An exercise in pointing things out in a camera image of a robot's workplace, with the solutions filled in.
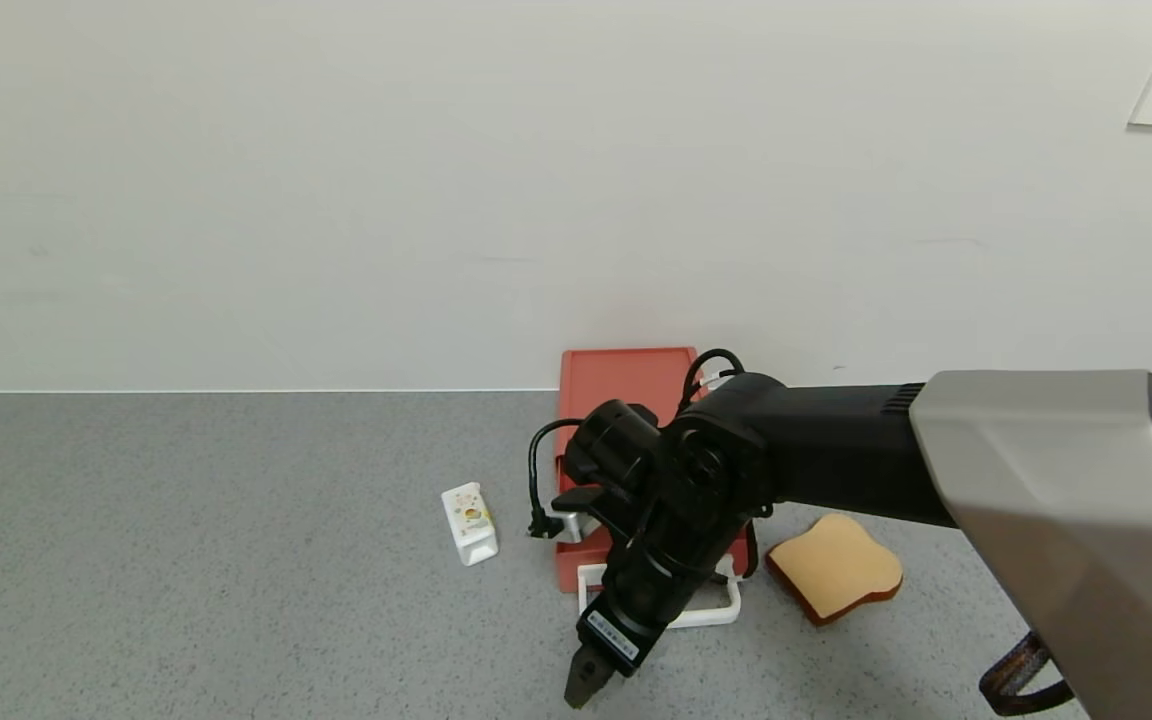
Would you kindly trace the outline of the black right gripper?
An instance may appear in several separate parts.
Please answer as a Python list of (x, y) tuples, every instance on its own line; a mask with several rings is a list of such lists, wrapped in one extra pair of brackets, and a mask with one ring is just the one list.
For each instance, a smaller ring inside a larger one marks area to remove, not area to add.
[(584, 708), (614, 670), (641, 665), (681, 614), (681, 566), (654, 544), (639, 543), (605, 564), (600, 592), (579, 617), (581, 646), (573, 653), (563, 698)]

